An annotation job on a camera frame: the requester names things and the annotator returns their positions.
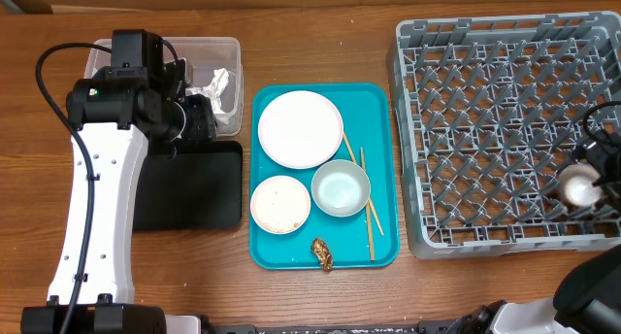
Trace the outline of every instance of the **plastic dish rack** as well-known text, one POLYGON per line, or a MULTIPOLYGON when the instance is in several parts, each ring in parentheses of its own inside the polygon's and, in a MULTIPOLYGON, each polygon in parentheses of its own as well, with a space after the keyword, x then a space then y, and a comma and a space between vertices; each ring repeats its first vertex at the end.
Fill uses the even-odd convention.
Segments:
MULTIPOLYGON (((421 258, 602 251, 621 243, 609 206, 568 207, 557 170, 582 116, 621 100, 615 13, 417 19, 388 55, 409 248, 421 258)), ((592 117, 619 129, 619 111, 592 117)))

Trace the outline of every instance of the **oval white plate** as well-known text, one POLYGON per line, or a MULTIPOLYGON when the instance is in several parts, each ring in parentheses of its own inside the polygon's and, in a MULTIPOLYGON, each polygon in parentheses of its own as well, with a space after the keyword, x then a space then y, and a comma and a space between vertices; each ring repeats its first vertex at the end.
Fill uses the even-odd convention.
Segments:
POLYGON ((282 94, 265 108, 259 143, 274 162, 309 169, 330 159, 343 139, 343 119, 326 97, 311 91, 282 94))
POLYGON ((250 198, 254 222, 266 232, 291 233, 300 228, 311 212, 311 196, 299 181, 284 175, 259 184, 250 198))

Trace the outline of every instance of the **wood grain surface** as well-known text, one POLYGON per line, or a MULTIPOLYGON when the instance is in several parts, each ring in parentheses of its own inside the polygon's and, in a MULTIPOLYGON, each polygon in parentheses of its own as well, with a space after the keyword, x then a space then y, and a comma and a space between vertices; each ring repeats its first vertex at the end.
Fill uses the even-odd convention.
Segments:
MULTIPOLYGON (((69 134, 35 84, 47 48, 94 42, 116 28, 162 36, 230 36, 242 45, 245 119, 244 219, 233 231, 136 235, 136 302, 168 314, 207 314, 215 324, 259 326, 415 323, 458 317, 498 299, 550 296, 593 253, 542 251, 497 258, 426 261, 408 249, 399 202, 401 252, 378 270, 270 272, 248 253, 251 103, 270 84, 370 82, 388 93, 385 58, 408 18, 621 11, 621 2, 424 5, 343 9, 118 13, 0 17, 0 333, 16 333, 24 306, 44 305, 60 257, 69 207, 69 134)), ((87 50, 61 51, 44 79, 64 105, 87 50)), ((392 117, 393 155, 401 173, 392 117)))

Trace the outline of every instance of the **wooden chopstick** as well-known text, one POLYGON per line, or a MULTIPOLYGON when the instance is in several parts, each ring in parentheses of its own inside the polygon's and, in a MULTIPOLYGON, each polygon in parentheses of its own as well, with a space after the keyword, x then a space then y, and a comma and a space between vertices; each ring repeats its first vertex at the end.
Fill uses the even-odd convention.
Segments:
MULTIPOLYGON (((365 152, 360 148, 360 162, 362 163, 362 170, 367 172, 367 166, 365 165, 365 152)), ((365 211, 367 212, 367 233, 369 234, 369 253, 371 254, 371 261, 376 260, 376 249, 373 246, 373 226, 371 225, 371 207, 369 206, 369 202, 367 202, 367 206, 365 207, 365 211)))
MULTIPOLYGON (((353 155, 353 151, 351 150, 351 146, 349 145, 349 141, 347 140, 347 135, 345 135, 345 133, 343 133, 343 139, 345 140, 345 145, 347 146, 347 150, 349 151, 349 155, 351 156, 351 161, 354 162, 355 164, 358 164, 358 162, 356 161, 356 156, 353 155)), ((371 199, 371 197, 369 197, 369 205, 371 206, 371 212, 373 212, 373 217, 376 218, 376 224, 377 224, 377 228, 379 228, 379 233, 381 233, 381 235, 384 235, 384 230, 381 228, 381 223, 379 223, 379 217, 377 217, 377 212, 376 212, 376 206, 373 204, 373 199, 371 199)))

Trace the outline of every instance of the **teal tray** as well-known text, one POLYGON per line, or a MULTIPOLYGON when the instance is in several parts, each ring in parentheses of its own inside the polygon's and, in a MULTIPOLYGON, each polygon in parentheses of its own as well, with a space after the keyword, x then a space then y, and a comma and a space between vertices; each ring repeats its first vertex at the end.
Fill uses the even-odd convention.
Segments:
MULTIPOLYGON (((250 217, 249 249, 254 261, 269 270, 318 269, 319 262, 311 252, 315 237, 323 239, 334 256, 334 268, 383 267, 399 253, 399 224, 395 168, 388 100, 384 92, 370 83, 333 83, 273 85, 260 90, 252 104, 252 144, 250 153, 250 193, 264 180, 287 175, 299 180, 311 192, 312 176, 317 168, 294 170, 276 164, 261 148, 257 126, 263 110, 283 93, 308 90, 330 99, 341 112, 347 139, 360 162, 364 148, 371 197, 384 230, 379 234, 373 221, 376 260, 369 257, 369 240, 364 210, 351 217, 331 217, 312 201, 307 221, 293 233, 274 235, 262 230, 250 217)), ((350 160, 344 142, 333 159, 350 160)))

